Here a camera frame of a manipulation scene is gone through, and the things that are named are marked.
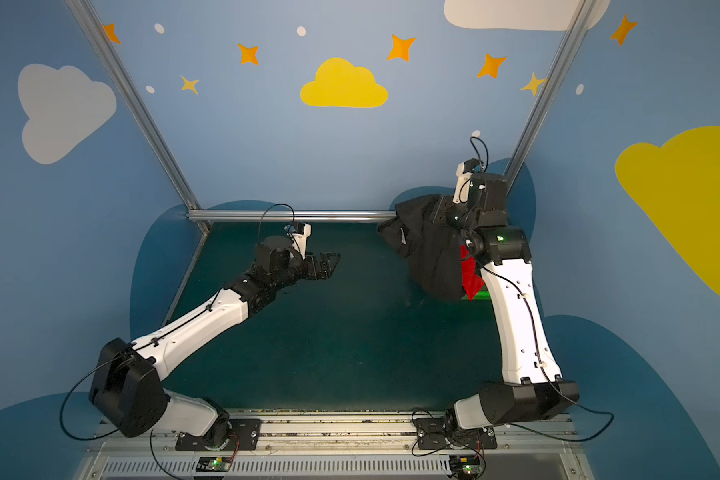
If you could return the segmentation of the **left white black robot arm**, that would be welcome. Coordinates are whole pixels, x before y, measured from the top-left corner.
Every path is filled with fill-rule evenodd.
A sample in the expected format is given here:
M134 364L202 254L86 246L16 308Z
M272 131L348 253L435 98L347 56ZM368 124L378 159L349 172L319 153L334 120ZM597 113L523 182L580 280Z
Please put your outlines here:
M130 342L116 338L101 350L90 402L127 438L170 430L221 450L232 436L224 408L164 388L164 380L197 350L272 303L301 280L327 280L337 253L311 254L308 236L271 236L258 243L251 266L178 320Z

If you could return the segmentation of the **red t shirt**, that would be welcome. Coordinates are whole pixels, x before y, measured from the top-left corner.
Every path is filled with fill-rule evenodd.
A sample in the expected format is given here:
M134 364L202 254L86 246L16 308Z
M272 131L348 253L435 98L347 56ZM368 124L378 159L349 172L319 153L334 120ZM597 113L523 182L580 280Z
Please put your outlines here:
M479 274L479 267L475 258L465 245L460 246L460 265L462 288L466 298L472 301L483 289L485 283Z

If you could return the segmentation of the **back aluminium frame rail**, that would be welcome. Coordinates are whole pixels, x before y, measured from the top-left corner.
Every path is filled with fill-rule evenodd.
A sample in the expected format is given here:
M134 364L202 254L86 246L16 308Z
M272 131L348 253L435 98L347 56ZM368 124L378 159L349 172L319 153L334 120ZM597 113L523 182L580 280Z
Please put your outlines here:
M381 223L396 216L394 211L307 211L290 209L258 210L190 210L187 217L194 222L240 223L240 222L288 222L306 223Z

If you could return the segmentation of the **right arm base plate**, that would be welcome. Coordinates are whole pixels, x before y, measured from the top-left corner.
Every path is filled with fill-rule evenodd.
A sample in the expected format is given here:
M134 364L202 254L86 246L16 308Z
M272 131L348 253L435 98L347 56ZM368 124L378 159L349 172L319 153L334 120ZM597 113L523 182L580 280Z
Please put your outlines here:
M416 433L414 449L421 451L497 448L496 435L490 427L465 430L446 417L414 418L412 424Z

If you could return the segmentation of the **left aluminium frame post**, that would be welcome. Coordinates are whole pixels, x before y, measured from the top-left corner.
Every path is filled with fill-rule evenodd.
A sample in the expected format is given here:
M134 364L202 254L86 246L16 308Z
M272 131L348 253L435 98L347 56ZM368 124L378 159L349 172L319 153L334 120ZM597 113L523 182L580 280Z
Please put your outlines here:
M90 1L67 0L66 5L122 96L184 205L188 210L200 210L201 206L197 197L149 113L140 91L118 55L115 43L109 39L92 3Z

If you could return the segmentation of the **right aluminium frame post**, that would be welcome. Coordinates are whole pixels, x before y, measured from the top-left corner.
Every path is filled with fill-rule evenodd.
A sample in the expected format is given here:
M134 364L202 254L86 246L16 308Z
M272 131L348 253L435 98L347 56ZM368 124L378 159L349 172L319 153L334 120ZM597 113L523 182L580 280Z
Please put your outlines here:
M510 161L504 170L504 177L508 182L508 191L511 191L514 187L557 92L573 64L588 31L588 22L593 16L596 4L597 2L594 0L580 1L573 12L569 26L547 71L546 81L537 92L529 117L510 157Z

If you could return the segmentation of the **front aluminium rail bed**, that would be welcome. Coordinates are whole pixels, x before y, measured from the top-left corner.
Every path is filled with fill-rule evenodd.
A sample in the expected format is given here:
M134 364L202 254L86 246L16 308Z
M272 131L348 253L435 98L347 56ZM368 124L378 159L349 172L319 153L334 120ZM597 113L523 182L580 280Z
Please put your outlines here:
M573 420L490 427L497 448L414 449L412 420L446 417L426 410L236 410L231 419L260 419L253 451L176 451L178 432L135 438L111 435L89 444L78 479L449 479L450 456L479 457L479 479L591 479ZM231 456L227 473L196 473L200 457Z

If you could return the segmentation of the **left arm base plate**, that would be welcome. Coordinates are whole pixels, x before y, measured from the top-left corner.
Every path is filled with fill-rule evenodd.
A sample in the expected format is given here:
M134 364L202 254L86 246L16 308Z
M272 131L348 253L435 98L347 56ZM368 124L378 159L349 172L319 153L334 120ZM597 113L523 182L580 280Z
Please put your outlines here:
M233 418L217 421L203 436L179 434L176 451L253 451L262 426L260 419Z

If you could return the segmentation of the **black t shirt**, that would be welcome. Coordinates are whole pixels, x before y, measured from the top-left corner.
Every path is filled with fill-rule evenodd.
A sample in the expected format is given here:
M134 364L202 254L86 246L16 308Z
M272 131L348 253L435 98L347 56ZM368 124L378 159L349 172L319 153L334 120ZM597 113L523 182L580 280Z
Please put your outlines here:
M395 206L395 216L377 227L379 236L409 262L412 279L429 295L456 302L463 288L457 231L447 224L448 195L419 196Z

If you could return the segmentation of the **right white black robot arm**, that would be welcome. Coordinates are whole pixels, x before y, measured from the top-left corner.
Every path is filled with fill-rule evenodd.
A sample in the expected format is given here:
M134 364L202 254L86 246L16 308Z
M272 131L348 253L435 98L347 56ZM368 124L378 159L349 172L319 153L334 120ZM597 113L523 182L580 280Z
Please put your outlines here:
M487 287L502 352L501 381L486 381L477 394L454 404L462 430L547 420L580 397L548 344L533 291L530 245L525 232L509 223L507 192L499 174L462 173L445 215Z

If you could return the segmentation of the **aluminium frame post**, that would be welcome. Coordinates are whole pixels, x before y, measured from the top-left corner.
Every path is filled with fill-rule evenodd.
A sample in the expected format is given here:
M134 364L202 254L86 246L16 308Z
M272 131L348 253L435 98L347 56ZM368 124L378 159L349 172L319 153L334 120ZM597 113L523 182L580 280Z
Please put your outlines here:
M596 4L597 2L594 0L580 1L573 12L569 26L547 71L546 81L537 92L529 117L510 157L510 161L504 170L504 177L508 182L508 191L511 191L514 187L557 92L573 64L588 31L588 22L593 16Z
M118 55L115 43L109 39L92 3L90 1L67 0L66 5L122 96L184 205L188 210L200 210L201 206L197 197L149 113L140 91Z

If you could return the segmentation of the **controller board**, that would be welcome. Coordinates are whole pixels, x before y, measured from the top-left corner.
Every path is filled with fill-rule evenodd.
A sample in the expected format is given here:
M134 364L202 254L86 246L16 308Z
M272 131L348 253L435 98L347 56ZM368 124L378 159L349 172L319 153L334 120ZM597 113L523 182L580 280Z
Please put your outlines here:
M484 466L479 457L450 456L448 465L450 469L449 479L477 480L484 473Z
M196 473L227 473L232 466L231 456L200 457L195 468Z

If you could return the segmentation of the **left controller board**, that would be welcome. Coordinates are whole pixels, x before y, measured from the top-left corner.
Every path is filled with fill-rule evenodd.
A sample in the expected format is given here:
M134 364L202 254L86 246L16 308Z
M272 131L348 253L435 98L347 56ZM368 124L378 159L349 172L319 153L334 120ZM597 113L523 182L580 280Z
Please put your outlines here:
M195 468L196 473L227 473L232 466L231 456L200 457Z

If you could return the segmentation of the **right controller board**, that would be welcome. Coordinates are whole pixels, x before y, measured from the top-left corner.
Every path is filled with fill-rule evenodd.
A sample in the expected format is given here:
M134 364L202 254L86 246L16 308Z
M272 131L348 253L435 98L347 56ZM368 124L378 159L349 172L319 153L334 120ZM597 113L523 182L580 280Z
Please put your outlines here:
M477 480L484 473L484 466L479 457L450 456L448 465L450 469L449 479Z

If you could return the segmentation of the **green plastic basket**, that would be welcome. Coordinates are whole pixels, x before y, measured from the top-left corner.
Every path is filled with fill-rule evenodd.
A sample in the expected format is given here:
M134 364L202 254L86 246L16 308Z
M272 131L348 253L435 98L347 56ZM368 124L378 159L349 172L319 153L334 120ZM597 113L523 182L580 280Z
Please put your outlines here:
M475 292L472 296L467 296L469 301L490 301L491 295L487 289L481 289Z

